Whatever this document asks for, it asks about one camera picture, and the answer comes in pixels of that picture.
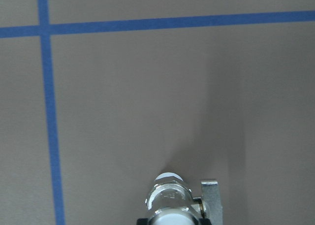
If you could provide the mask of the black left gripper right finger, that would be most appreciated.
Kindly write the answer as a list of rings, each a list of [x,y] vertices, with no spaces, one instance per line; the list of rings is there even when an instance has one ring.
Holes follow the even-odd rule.
[[[211,225],[211,221],[207,218],[201,218],[199,219],[200,225]]]

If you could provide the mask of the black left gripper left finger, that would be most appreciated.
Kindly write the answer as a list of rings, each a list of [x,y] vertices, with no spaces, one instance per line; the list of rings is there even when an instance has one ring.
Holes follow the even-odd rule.
[[[136,221],[136,225],[149,225],[148,218],[138,218]]]

